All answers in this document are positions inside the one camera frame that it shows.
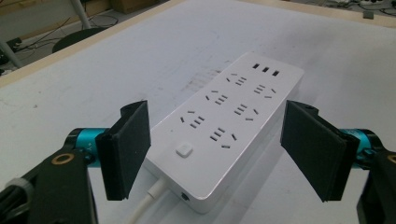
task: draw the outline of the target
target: power cord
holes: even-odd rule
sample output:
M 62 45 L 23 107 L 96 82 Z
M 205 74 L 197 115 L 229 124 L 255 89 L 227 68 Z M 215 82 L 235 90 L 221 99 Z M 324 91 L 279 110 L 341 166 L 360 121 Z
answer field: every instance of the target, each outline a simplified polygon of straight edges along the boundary
M 132 213 L 129 224 L 135 224 L 137 220 L 149 209 L 149 207 L 157 201 L 161 195 L 168 189 L 168 184 L 165 177 L 161 177 L 155 184 L 148 190 L 146 197 L 139 203 L 137 208 Z

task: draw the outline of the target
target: power strip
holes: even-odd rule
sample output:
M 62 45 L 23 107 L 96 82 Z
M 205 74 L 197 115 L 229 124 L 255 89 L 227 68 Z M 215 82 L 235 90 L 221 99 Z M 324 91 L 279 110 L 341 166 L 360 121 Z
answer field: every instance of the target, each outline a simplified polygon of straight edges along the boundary
M 151 130 L 145 166 L 208 212 L 297 90 L 300 68 L 247 53 Z

